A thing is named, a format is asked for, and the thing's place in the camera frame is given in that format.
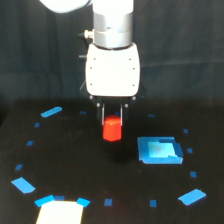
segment black surface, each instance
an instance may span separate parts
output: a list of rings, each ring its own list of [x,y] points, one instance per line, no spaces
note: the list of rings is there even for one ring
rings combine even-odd
[[[63,111],[41,118],[55,106]],[[106,106],[106,112],[118,108]],[[39,208],[34,201],[50,194],[89,199],[82,224],[223,223],[223,114],[224,107],[142,101],[130,109],[123,141],[111,144],[102,140],[95,107],[88,101],[18,102],[0,129],[0,223],[35,223]],[[184,152],[183,164],[139,162],[141,136],[174,136]],[[33,146],[26,146],[28,140]],[[194,153],[188,154],[187,147]],[[15,171],[19,163],[23,168]],[[197,172],[197,179],[190,171]],[[19,177],[36,190],[20,192],[11,184]],[[191,206],[177,200],[195,188],[207,197]],[[104,207],[105,198],[113,199],[111,208]],[[157,208],[150,208],[150,199],[157,200]]]

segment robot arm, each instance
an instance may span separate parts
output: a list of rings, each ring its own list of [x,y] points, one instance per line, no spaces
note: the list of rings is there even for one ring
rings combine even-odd
[[[136,99],[140,84],[139,55],[132,42],[134,0],[40,1],[56,13],[70,12],[93,3],[94,27],[92,31],[84,32],[86,39],[93,40],[87,52],[84,84],[90,99],[94,98],[97,108],[102,108],[102,122],[103,98],[121,98],[121,112],[122,108],[127,109],[129,99]]]

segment red block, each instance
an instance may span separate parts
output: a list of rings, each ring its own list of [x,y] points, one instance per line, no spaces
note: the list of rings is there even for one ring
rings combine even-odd
[[[105,117],[103,138],[114,142],[121,139],[121,118],[116,115]]]

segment white square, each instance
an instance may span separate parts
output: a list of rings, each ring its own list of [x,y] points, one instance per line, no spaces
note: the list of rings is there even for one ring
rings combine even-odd
[[[83,206],[70,201],[42,205],[36,224],[80,224]]]

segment blue tape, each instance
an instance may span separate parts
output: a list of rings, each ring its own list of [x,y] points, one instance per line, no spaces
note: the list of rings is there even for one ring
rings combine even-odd
[[[22,177],[11,181],[11,183],[14,186],[16,186],[20,191],[22,191],[24,194],[31,193],[35,190],[35,188]]]
[[[193,149],[192,148],[187,148],[187,152],[188,153],[193,153]]]
[[[54,196],[54,199],[56,201],[64,201],[65,200],[65,196]]]
[[[156,117],[155,114],[149,114],[148,116],[149,116],[149,117]]]
[[[54,196],[53,195],[49,195],[47,197],[41,198],[39,200],[35,201],[35,204],[37,205],[37,207],[41,207],[42,205],[50,202],[50,201],[55,201]]]
[[[188,129],[184,129],[184,134],[189,134],[189,130]]]
[[[190,172],[191,177],[197,178],[197,173],[195,171]]]
[[[112,199],[105,199],[104,206],[112,206]]]
[[[198,189],[195,189],[181,197],[178,198],[178,200],[182,201],[185,205],[190,205],[201,198],[206,197],[206,194]]]
[[[83,199],[83,198],[79,198],[76,202],[79,205],[82,205],[83,207],[87,207],[90,203],[90,201]]]
[[[15,170],[20,170],[21,168],[22,168],[22,164],[18,164],[17,166],[16,166],[16,168],[15,168]]]
[[[80,114],[87,115],[87,112],[86,111],[80,111]]]
[[[42,113],[41,116],[42,117],[49,117],[49,116],[51,116],[53,114],[56,114],[56,113],[58,113],[60,111],[62,111],[62,108],[61,107],[55,107],[55,108],[53,108],[51,110],[48,110],[48,111]]]
[[[35,127],[35,128],[39,128],[39,127],[40,127],[40,123],[35,123],[35,124],[34,124],[34,127]]]
[[[150,207],[157,207],[157,201],[156,200],[150,200]]]

